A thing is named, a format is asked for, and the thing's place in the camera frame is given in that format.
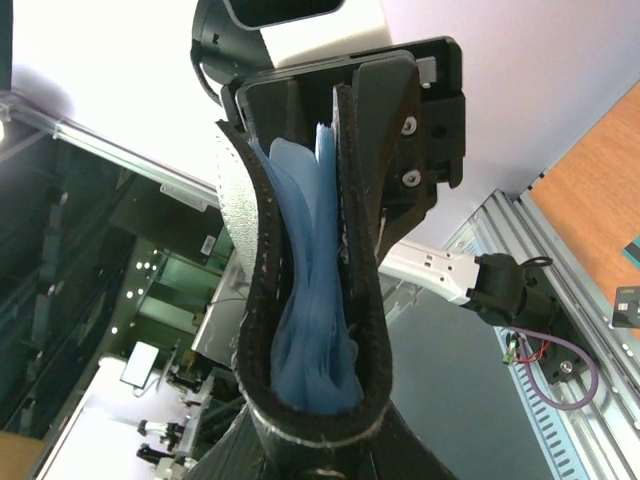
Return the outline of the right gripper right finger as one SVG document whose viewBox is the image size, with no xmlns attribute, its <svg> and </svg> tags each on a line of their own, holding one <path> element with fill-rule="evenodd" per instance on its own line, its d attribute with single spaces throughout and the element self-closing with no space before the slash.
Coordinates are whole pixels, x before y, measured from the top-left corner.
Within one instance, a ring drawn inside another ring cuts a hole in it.
<svg viewBox="0 0 640 480">
<path fill-rule="evenodd" d="M 453 480 L 457 476 L 415 435 L 392 401 L 365 438 L 364 478 Z"/>
</svg>

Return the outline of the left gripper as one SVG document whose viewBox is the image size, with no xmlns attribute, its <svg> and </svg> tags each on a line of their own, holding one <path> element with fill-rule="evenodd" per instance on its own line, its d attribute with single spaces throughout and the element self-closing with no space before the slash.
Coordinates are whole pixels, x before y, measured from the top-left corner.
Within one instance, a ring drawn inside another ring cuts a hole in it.
<svg viewBox="0 0 640 480">
<path fill-rule="evenodd" d="M 244 74 L 221 90 L 230 123 L 245 130 L 236 104 L 244 85 L 298 80 L 333 118 L 334 87 L 353 96 L 361 179 L 373 247 L 388 250 L 437 202 L 437 186 L 457 187 L 466 153 L 462 52 L 450 37 L 384 47 Z"/>
</svg>

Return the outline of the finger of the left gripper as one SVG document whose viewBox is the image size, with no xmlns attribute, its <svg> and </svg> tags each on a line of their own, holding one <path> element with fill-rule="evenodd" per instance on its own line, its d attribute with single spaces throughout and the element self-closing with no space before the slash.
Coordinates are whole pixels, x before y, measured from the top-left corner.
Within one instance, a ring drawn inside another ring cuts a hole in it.
<svg viewBox="0 0 640 480">
<path fill-rule="evenodd" d="M 263 150 L 276 139 L 313 146 L 318 105 L 300 81 L 244 85 L 236 93 L 236 104 L 245 130 Z"/>
</svg>

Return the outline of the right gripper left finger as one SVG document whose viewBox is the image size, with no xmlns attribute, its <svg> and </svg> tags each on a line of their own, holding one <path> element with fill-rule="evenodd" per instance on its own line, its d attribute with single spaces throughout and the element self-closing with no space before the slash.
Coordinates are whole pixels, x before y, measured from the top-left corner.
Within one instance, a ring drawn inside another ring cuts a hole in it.
<svg viewBox="0 0 640 480">
<path fill-rule="evenodd" d="M 268 460 L 244 406 L 222 438 L 191 468 L 185 480 L 276 480 L 280 472 Z"/>
</svg>

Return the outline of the black leather card holder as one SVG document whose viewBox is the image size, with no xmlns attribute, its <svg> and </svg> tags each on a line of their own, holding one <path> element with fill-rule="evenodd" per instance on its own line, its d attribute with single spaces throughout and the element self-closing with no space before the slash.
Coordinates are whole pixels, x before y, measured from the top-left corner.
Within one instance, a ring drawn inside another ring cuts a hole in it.
<svg viewBox="0 0 640 480">
<path fill-rule="evenodd" d="M 367 442 L 389 409 L 392 354 L 352 89 L 333 89 L 313 147 L 217 130 L 218 201 L 249 280 L 232 365 L 253 421 L 312 449 Z"/>
</svg>

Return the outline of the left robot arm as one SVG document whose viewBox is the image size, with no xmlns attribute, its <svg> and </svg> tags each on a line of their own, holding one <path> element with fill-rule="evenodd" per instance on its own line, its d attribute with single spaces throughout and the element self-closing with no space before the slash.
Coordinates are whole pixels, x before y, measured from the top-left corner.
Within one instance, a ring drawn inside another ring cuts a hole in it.
<svg viewBox="0 0 640 480">
<path fill-rule="evenodd" d="M 463 178 L 466 100 L 453 38 L 245 74 L 223 87 L 222 105 L 231 125 L 263 148 L 280 137 L 311 147 L 316 126 L 335 123 L 346 180 L 360 193 L 382 270 L 466 302 L 478 266 L 406 241 L 436 205 L 439 185 Z"/>
</svg>

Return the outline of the black VIP card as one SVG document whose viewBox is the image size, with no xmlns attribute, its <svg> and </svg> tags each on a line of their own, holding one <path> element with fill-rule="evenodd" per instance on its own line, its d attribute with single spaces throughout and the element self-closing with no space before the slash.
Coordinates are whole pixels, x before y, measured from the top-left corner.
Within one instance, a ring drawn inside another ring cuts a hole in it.
<svg viewBox="0 0 640 480">
<path fill-rule="evenodd" d="M 614 328 L 639 329 L 639 287 L 618 287 L 613 304 L 612 325 Z"/>
</svg>

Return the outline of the teal card far left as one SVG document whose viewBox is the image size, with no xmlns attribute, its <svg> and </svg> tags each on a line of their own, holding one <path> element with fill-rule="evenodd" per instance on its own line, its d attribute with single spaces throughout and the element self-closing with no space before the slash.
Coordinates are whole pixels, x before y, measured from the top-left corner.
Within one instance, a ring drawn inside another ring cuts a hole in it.
<svg viewBox="0 0 640 480">
<path fill-rule="evenodd" d="M 637 237 L 631 241 L 623 249 L 623 255 L 633 263 L 637 268 L 640 268 L 640 238 Z"/>
</svg>

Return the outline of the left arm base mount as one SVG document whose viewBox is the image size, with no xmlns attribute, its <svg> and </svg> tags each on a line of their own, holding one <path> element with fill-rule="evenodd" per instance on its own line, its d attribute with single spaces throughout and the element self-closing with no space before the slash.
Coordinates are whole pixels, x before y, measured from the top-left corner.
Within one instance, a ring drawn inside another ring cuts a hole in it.
<svg viewBox="0 0 640 480">
<path fill-rule="evenodd" d="M 547 256 L 522 263 L 503 254 L 483 254 L 475 259 L 479 274 L 468 290 L 470 301 L 464 305 L 493 327 L 516 327 L 549 334 L 583 349 L 590 358 L 595 354 L 576 327 L 568 309 L 543 273 L 553 264 Z"/>
</svg>

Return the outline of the aluminium front rail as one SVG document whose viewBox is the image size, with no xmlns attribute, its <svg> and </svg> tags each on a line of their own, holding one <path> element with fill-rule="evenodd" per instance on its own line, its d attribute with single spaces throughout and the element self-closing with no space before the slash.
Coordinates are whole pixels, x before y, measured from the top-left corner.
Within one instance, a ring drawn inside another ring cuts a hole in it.
<svg viewBox="0 0 640 480">
<path fill-rule="evenodd" d="M 612 325 L 613 308 L 554 230 L 529 193 L 516 199 L 496 191 L 446 243 L 465 253 L 504 251 L 519 261 L 553 259 L 544 274 L 600 363 L 593 402 L 575 412 L 556 411 L 581 472 L 576 479 L 639 476 L 639 344 Z"/>
</svg>

